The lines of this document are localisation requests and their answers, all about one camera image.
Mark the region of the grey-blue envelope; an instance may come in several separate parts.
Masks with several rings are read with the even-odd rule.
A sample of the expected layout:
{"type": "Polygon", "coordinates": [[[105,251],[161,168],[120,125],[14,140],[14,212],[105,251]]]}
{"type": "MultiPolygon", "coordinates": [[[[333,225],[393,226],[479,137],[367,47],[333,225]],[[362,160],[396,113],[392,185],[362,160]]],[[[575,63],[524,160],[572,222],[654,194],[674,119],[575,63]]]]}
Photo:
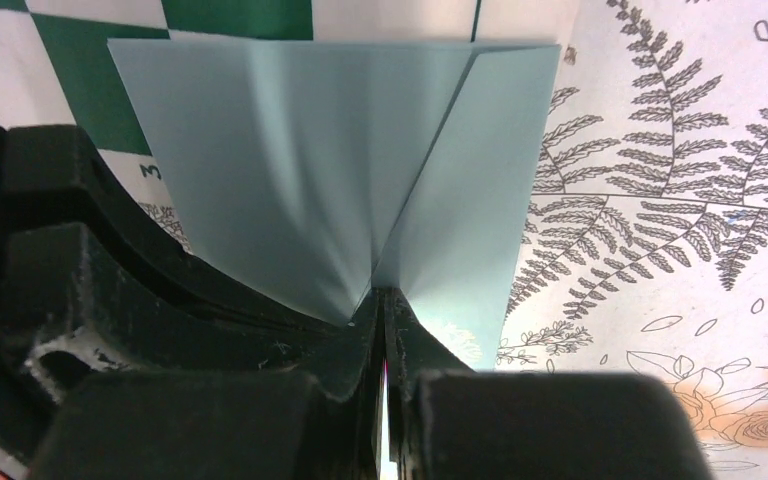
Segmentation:
{"type": "Polygon", "coordinates": [[[398,288],[461,361],[492,368],[558,46],[108,47],[199,258],[335,325],[398,288]]]}

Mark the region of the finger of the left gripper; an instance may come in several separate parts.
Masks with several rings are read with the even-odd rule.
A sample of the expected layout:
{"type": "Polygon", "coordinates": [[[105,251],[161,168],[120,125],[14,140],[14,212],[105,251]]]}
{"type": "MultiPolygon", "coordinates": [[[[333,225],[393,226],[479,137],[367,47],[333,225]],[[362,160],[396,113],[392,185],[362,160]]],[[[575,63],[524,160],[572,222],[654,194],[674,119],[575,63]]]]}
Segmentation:
{"type": "Polygon", "coordinates": [[[0,127],[0,449],[20,463],[92,373],[279,370],[334,333],[186,253],[82,128],[0,127]]]}

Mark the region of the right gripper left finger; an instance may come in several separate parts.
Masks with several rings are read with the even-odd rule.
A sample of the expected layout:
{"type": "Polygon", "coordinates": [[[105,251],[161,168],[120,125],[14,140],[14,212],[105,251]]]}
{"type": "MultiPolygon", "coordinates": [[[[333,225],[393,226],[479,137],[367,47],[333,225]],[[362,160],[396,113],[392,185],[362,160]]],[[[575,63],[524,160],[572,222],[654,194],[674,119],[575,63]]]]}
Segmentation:
{"type": "Polygon", "coordinates": [[[383,328],[371,292],[291,370],[95,374],[70,393],[32,479],[375,479],[383,328]]]}

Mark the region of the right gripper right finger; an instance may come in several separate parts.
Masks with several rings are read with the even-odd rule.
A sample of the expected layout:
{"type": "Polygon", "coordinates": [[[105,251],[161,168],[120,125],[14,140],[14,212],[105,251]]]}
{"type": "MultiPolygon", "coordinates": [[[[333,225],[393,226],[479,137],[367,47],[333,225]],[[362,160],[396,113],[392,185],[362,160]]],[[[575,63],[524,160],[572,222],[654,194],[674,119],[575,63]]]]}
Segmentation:
{"type": "Polygon", "coordinates": [[[403,479],[708,479],[678,401],[623,373],[477,372],[383,292],[391,458],[403,479]]]}

